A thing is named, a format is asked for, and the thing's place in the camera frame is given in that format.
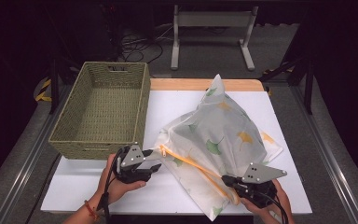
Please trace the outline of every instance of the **floor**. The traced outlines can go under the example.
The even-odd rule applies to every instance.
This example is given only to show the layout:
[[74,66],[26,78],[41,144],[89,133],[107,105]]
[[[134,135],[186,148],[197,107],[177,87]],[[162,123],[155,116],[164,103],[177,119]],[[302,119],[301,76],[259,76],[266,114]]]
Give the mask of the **floor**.
[[[255,27],[249,44],[256,67],[252,72],[246,69],[238,45],[238,39],[244,34],[241,29],[181,31],[177,71],[170,69],[170,31],[158,39],[159,46],[153,44],[144,50],[134,48],[133,52],[137,52],[129,55],[127,61],[137,61],[142,55],[141,62],[149,62],[161,53],[150,63],[150,74],[154,77],[212,78],[220,74],[222,78],[258,78],[265,70],[279,66],[297,27],[295,24]],[[169,28],[160,27],[161,33]],[[289,87],[285,77],[282,74],[264,86],[270,88],[271,103],[313,211],[310,215],[296,216],[296,222],[358,223],[358,170],[328,114],[317,80],[314,80],[312,94],[313,114],[308,115],[301,104],[304,84]],[[70,88],[62,86],[61,105]],[[0,169],[0,223],[60,223],[68,217],[67,214],[40,211],[60,157],[57,150],[47,143],[51,131],[49,124],[54,123],[58,114],[50,115],[49,108],[49,102],[39,102],[28,126]],[[341,172],[338,180],[335,170]],[[340,187],[346,184],[349,190],[342,190]],[[255,217],[254,223],[262,222]]]

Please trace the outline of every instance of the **plastic bag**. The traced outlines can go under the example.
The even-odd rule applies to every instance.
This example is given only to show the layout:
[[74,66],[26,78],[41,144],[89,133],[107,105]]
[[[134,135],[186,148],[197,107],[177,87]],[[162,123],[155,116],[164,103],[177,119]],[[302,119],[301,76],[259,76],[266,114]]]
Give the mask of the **plastic bag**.
[[214,220],[240,199],[222,175],[243,176],[251,162],[268,162],[282,147],[257,129],[217,75],[196,110],[166,125],[155,150],[202,212]]

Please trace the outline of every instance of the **white stand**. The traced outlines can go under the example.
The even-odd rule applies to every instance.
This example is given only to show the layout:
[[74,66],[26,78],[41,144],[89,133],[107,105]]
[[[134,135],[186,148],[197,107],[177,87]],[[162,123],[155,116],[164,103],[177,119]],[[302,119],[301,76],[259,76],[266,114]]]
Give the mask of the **white stand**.
[[171,69],[177,70],[179,68],[179,26],[228,26],[228,27],[243,27],[246,24],[246,35],[244,39],[240,39],[241,50],[246,65],[250,71],[255,70],[255,65],[252,61],[251,54],[248,49],[249,39],[251,37],[252,29],[255,24],[255,17],[257,16],[258,7],[253,7],[252,11],[242,12],[179,12],[178,6],[175,5],[173,12],[173,49]]

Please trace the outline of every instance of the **basket handle hole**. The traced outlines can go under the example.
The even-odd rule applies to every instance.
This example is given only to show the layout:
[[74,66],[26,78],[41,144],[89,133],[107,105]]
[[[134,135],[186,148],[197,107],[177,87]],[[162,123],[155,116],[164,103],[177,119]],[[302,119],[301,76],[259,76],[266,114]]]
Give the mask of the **basket handle hole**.
[[107,66],[109,72],[116,72],[116,71],[127,71],[127,67],[124,66]]

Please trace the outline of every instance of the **dark background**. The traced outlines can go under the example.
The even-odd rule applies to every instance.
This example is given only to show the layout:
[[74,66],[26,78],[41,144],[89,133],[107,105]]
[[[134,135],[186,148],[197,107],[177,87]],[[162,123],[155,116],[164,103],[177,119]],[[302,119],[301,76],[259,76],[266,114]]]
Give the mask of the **dark background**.
[[[48,74],[52,59],[63,57],[78,64],[112,61],[120,53],[124,28],[152,40],[154,27],[171,23],[172,12],[173,6],[0,4],[0,166],[37,106],[34,88]],[[313,62],[322,95],[358,166],[358,2],[312,8],[262,6],[256,23],[302,23],[285,60],[310,49],[317,55]],[[65,71],[60,75],[73,80]]]

